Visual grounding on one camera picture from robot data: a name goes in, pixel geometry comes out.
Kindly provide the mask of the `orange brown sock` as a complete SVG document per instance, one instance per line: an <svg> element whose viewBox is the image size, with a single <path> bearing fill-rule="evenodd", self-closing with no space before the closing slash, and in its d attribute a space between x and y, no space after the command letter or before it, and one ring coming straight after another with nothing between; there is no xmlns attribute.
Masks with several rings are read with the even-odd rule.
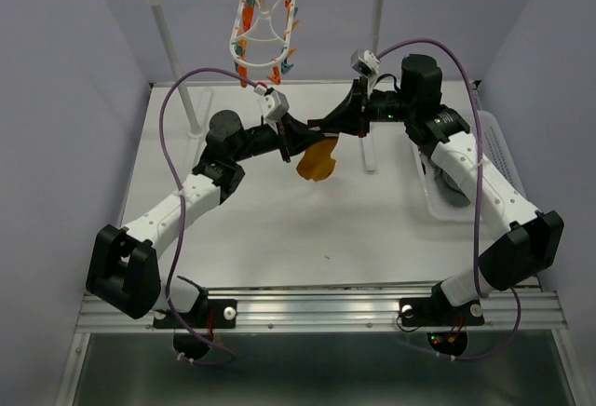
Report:
<svg viewBox="0 0 596 406"><path fill-rule="evenodd" d="M308 147L296 166L297 173L313 182L329 178L335 169L336 160L332 157L332 152L337 143L337 137L330 137Z"/></svg>

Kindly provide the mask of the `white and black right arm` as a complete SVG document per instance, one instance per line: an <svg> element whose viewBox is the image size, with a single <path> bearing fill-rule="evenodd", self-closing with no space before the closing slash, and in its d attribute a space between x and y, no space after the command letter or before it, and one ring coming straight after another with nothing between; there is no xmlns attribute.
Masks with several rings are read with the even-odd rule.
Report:
<svg viewBox="0 0 596 406"><path fill-rule="evenodd" d="M370 50L353 54L351 66L360 78L330 114L309 122L325 138L306 149L297 171L306 180L322 181L334 170L339 135L364 137L372 122L403 123L419 152L473 203L474 223L485 224L493 242L474 252L468 270L435 285L429 297L401 301L398 323L409 328L476 324L480 298L509 290L552 265L562 217L525 199L482 151L481 129L442 103L442 71L435 59L405 57L400 86L391 91L374 89L379 65Z"/></svg>

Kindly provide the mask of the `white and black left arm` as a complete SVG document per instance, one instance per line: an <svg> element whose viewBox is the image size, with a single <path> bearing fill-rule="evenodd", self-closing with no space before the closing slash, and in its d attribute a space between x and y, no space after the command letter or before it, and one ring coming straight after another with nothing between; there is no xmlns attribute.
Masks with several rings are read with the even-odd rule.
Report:
<svg viewBox="0 0 596 406"><path fill-rule="evenodd" d="M150 311L170 311L188 326L207 315L207 292L191 280L163 278L158 260L179 234L200 216L225 202L245 172L241 161L273 151L289 160L325 138L320 122L305 123L285 114L273 126L244 129L231 110L210 120L206 147L181 188L138 219L121 227L106 225L95 239L86 288L133 319Z"/></svg>

